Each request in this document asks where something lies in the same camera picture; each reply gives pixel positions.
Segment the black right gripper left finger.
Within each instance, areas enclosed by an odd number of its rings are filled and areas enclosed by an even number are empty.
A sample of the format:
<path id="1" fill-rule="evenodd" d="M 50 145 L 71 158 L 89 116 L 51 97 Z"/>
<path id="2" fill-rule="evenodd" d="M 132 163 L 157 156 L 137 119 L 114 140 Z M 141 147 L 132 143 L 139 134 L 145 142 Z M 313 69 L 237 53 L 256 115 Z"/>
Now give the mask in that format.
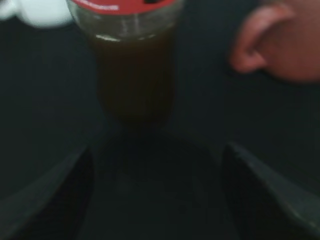
<path id="1" fill-rule="evenodd" d="M 93 155 L 83 146 L 35 182 L 1 200 L 0 238 L 77 239 L 93 190 Z"/>

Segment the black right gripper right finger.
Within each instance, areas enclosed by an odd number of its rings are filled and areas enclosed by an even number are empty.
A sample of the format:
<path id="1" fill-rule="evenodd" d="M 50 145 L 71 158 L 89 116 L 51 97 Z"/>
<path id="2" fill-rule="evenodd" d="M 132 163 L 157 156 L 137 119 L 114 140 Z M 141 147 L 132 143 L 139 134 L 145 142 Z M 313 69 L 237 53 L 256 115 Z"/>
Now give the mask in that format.
<path id="1" fill-rule="evenodd" d="M 221 185 L 242 240 L 318 240 L 320 198 L 270 168 L 244 147 L 229 143 Z"/>

